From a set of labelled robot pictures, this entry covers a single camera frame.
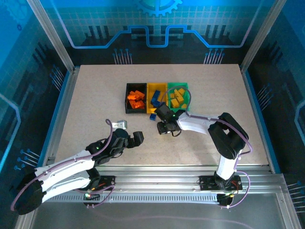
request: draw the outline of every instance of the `green tray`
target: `green tray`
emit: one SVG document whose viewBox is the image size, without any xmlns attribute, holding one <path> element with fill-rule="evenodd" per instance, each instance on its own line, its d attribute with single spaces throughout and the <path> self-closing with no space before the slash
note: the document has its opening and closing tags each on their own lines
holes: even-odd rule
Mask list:
<svg viewBox="0 0 305 229">
<path fill-rule="evenodd" d="M 168 84 L 167 84 L 167 88 L 168 88 L 168 89 L 170 89 L 171 87 L 175 87 L 175 86 L 183 86 L 183 87 L 186 87 L 187 89 L 189 88 L 188 85 L 187 85 L 187 83 L 168 83 Z M 176 111 L 178 111 L 178 110 L 185 110 L 185 109 L 181 108 L 181 106 L 182 106 L 183 104 L 181 104 L 179 108 L 172 108 L 171 99 L 170 99 L 170 93 L 173 93 L 173 90 L 170 90 L 170 91 L 168 92 L 168 107 L 169 107 L 172 111 L 174 111 L 174 112 L 176 112 Z M 188 94 L 188 92 L 185 92 L 183 98 L 184 98 L 184 104 L 188 104 L 188 102 L 189 102 L 189 100 L 190 100 L 190 95 Z"/>
</svg>

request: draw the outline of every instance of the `white table surface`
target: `white table surface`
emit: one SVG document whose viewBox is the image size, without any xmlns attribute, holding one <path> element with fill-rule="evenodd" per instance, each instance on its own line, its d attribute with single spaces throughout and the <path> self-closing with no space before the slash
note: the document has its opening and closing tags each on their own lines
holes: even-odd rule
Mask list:
<svg viewBox="0 0 305 229">
<path fill-rule="evenodd" d="M 106 138 L 111 121 L 127 120 L 128 133 L 143 131 L 140 147 L 125 149 L 108 165 L 217 165 L 220 154 L 208 135 L 183 131 L 159 135 L 149 114 L 126 114 L 126 83 L 187 82 L 190 111 L 219 116 L 230 113 L 249 135 L 254 148 L 240 164 L 268 164 L 248 95 L 237 64 L 82 65 L 60 140 L 56 161 Z"/>
</svg>

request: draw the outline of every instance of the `yellow tray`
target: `yellow tray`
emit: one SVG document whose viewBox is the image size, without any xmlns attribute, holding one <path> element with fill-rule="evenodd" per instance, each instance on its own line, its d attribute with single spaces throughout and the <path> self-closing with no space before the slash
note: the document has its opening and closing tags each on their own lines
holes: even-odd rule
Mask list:
<svg viewBox="0 0 305 229">
<path fill-rule="evenodd" d="M 161 101 L 163 94 L 167 91 L 167 83 L 147 83 L 146 109 L 148 114 L 153 114 L 156 110 L 156 108 L 151 105 L 151 100 L 156 90 L 161 92 L 158 98 L 158 101 Z M 166 105 L 168 106 L 168 95 L 165 96 L 163 102 L 166 102 Z"/>
</svg>

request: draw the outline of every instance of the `robotic arm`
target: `robotic arm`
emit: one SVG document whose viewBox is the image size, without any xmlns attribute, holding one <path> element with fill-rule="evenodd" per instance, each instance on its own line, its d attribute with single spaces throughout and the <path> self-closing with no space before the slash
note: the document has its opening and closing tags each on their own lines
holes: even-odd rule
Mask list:
<svg viewBox="0 0 305 229">
<path fill-rule="evenodd" d="M 120 124 L 125 129 L 126 121 L 119 121 L 115 125 Z M 53 196 L 61 193 L 78 189 L 78 190 L 101 190 L 108 186 L 101 178 L 99 172 L 95 168 L 98 165 L 108 162 L 116 155 L 123 153 L 125 148 L 133 148 L 142 144 L 144 140 L 141 131 L 134 132 L 133 138 L 128 135 L 127 131 L 122 128 L 116 129 L 111 139 L 106 138 L 97 142 L 91 143 L 78 154 L 55 164 L 39 167 L 36 169 L 25 168 L 16 178 L 10 188 L 12 196 L 16 197 L 22 188 L 30 181 L 37 179 L 41 174 L 44 174 L 31 185 L 29 185 L 17 199 L 13 210 L 15 209 L 19 215 L 27 214 L 36 209 L 41 203 L 50 199 Z M 98 155 L 100 149 L 108 146 Z"/>
<path fill-rule="evenodd" d="M 165 104 L 157 108 L 155 112 L 162 120 L 157 124 L 158 132 L 161 135 L 173 134 L 173 132 L 182 130 L 196 131 L 206 135 L 210 134 L 221 155 L 213 179 L 217 185 L 217 190 L 225 190 L 234 177 L 236 161 L 239 153 L 245 147 L 245 142 L 234 130 L 216 120 L 220 119 L 229 123 L 246 139 L 249 138 L 233 117 L 228 113 L 223 113 L 219 117 L 205 118 L 200 115 L 187 114 L 184 110 L 178 110 L 174 113 Z"/>
<path fill-rule="evenodd" d="M 218 168 L 213 176 L 199 177 L 200 188 L 209 191 L 233 191 L 234 187 L 230 185 L 231 181 L 240 182 L 239 176 L 234 175 L 236 161 L 239 153 L 245 147 L 245 141 L 237 134 L 236 130 L 246 139 L 248 139 L 248 135 L 232 116 L 223 113 L 219 117 L 206 118 L 187 114 L 184 110 L 174 113 L 165 104 L 157 108 L 155 112 L 161 119 L 161 122 L 157 124 L 158 132 L 161 135 L 191 130 L 211 136 L 221 156 Z M 222 120 L 235 130 L 217 120 Z M 85 150 L 59 163 L 34 170 L 29 168 L 22 170 L 10 187 L 11 195 L 15 197 L 11 209 L 16 210 L 19 215 L 24 215 L 33 211 L 51 197 L 61 193 L 74 189 L 98 191 L 113 185 L 113 180 L 106 184 L 107 182 L 100 176 L 95 167 L 107 163 L 116 155 L 121 155 L 125 148 L 141 145 L 144 137 L 143 133 L 138 131 L 134 132 L 133 138 L 131 138 L 124 130 L 127 126 L 126 121 L 120 121 L 112 125 L 114 128 L 122 128 L 116 129 L 111 138 L 91 143 Z"/>
</svg>

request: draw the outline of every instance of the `glass panel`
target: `glass panel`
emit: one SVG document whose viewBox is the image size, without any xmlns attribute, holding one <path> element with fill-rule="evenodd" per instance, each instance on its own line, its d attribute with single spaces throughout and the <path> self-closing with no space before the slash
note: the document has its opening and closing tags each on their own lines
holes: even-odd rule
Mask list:
<svg viewBox="0 0 305 229">
<path fill-rule="evenodd" d="M 241 63 L 273 0 L 43 0 L 76 65 Z"/>
<path fill-rule="evenodd" d="M 9 188 L 37 165 L 66 69 L 26 0 L 0 1 L 0 21 L 0 222 L 13 228 Z"/>
<path fill-rule="evenodd" d="M 250 194 L 232 210 L 209 204 L 116 203 L 87 209 L 80 203 L 45 203 L 33 229 L 285 229 L 276 194 Z"/>
<path fill-rule="evenodd" d="M 304 12 L 304 1 L 286 2 L 248 69 L 281 172 L 289 185 L 295 184 L 291 188 L 305 182 Z M 304 224 L 300 190 L 292 193 Z"/>
</svg>

